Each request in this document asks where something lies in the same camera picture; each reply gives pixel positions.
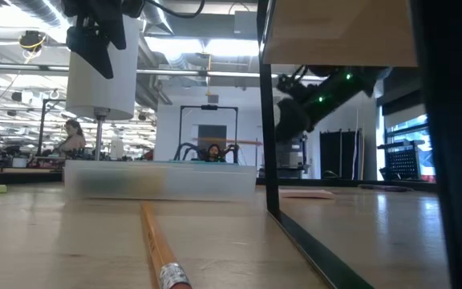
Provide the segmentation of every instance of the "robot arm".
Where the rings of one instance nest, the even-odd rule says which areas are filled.
[[[122,15],[138,18],[146,3],[181,18],[195,18],[205,6],[201,0],[194,14],[178,14],[155,0],[62,0],[67,17],[77,16],[76,25],[67,30],[67,46],[85,59],[106,79],[113,78],[108,45],[126,49]]]
[[[304,86],[301,79],[308,71],[327,78],[319,85]],[[320,120],[358,92],[371,97],[376,81],[387,77],[390,71],[389,67],[300,66],[292,76],[282,75],[277,88],[290,98],[274,107],[276,140],[290,140],[301,132],[312,132]]]

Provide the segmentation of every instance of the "woman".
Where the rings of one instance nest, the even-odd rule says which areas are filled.
[[[208,148],[207,162],[225,162],[221,154],[221,147],[219,147],[218,144],[210,145]]]
[[[78,121],[68,120],[65,123],[65,130],[67,131],[67,139],[58,147],[60,153],[70,153],[85,147],[85,137]]]

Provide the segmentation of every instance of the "shelf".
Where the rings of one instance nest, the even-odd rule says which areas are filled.
[[[276,0],[263,62],[415,67],[408,11],[405,0]]]

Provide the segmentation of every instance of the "wire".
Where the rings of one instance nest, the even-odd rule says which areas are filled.
[[[191,18],[197,17],[197,15],[199,15],[201,13],[202,9],[205,7],[206,0],[201,0],[201,4],[199,5],[199,9],[197,9],[197,11],[194,14],[179,14],[179,13],[177,13],[177,12],[175,12],[173,10],[170,10],[169,8],[155,2],[154,0],[145,0],[145,2],[162,9],[165,13],[170,14],[172,16],[175,16],[175,17],[178,17],[178,18],[191,19]]]
[[[232,9],[233,9],[233,7],[234,7],[235,5],[237,5],[237,4],[240,4],[240,5],[242,5],[243,7],[245,7],[245,8],[247,9],[247,11],[249,11],[249,12],[250,12],[250,9],[249,9],[249,7],[247,7],[247,5],[246,5],[246,4],[244,4],[243,2],[235,2],[235,3],[233,3],[233,4],[231,5],[231,7],[229,8],[228,14],[231,14],[231,10],[232,10]]]
[[[26,61],[24,62],[24,64],[28,64],[30,62],[30,60],[32,60],[33,58],[33,55],[35,53],[35,50],[37,49],[37,46],[35,46],[33,48],[33,51],[30,53],[30,55],[28,56],[28,58],[26,58]],[[12,81],[10,82],[10,84],[8,85],[8,87],[6,87],[5,91],[0,95],[0,99],[5,96],[5,94],[12,88],[12,85],[14,85],[14,82],[15,80],[17,80],[17,78],[21,75],[21,71],[18,71],[17,72],[17,75],[12,79]]]
[[[354,156],[352,157],[352,178],[354,180],[356,156],[358,154],[358,123],[359,123],[359,109],[356,110],[356,132],[354,133]]]
[[[247,165],[247,161],[245,161],[244,151],[241,150],[241,147],[238,147],[238,149],[241,152],[241,158],[242,158],[242,160],[244,160],[244,164]]]
[[[24,49],[31,49],[31,48],[34,48],[33,52],[35,51],[35,49],[36,49],[39,45],[41,45],[42,43],[44,43],[44,41],[46,41],[46,36],[44,36],[44,37],[42,38],[42,40],[40,40],[38,43],[33,44],[33,45],[28,45],[28,46],[27,46],[27,45],[22,45],[22,44],[21,44],[21,38],[22,38],[22,36],[19,37],[19,45],[20,45],[22,48],[24,48]]]

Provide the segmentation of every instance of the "wooden table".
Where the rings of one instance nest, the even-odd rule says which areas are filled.
[[[375,288],[449,288],[438,197],[321,188],[335,200],[287,199],[282,211]]]
[[[263,206],[154,201],[194,288],[324,288]],[[70,199],[58,185],[0,195],[0,288],[154,288],[138,201]]]
[[[415,67],[405,0],[276,0],[264,63]]]

